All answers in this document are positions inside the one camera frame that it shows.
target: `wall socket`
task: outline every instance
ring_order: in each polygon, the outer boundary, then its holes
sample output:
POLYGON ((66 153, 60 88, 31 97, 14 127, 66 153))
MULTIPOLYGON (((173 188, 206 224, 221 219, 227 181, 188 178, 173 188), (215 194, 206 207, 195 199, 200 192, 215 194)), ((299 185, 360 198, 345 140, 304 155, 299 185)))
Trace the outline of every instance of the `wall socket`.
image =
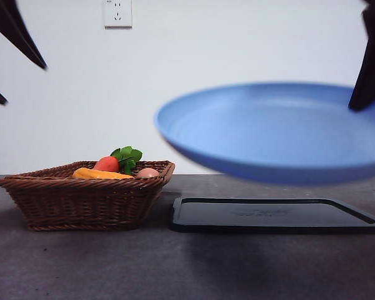
POLYGON ((103 0, 104 27, 132 28, 132 0, 103 0))

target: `gray table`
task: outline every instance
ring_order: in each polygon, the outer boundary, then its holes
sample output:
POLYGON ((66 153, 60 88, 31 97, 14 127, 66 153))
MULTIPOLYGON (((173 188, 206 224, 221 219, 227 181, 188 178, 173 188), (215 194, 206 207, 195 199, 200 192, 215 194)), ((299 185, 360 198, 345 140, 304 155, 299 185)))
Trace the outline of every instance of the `gray table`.
POLYGON ((137 230, 31 232, 0 188, 0 299, 375 300, 375 234, 174 232, 179 196, 333 198, 375 215, 375 179, 291 188, 175 175, 137 230))

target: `wicker basket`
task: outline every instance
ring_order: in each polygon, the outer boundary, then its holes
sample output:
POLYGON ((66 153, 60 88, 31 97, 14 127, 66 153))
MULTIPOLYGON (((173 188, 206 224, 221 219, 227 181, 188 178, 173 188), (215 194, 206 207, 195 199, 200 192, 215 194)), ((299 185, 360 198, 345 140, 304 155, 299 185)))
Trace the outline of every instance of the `wicker basket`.
POLYGON ((153 168, 152 178, 74 179, 81 167, 92 168, 95 161, 79 161, 65 166, 6 176, 0 179, 19 206, 29 229, 120 230, 142 224, 161 189, 171 179, 175 165, 169 161, 139 161, 133 172, 153 168))

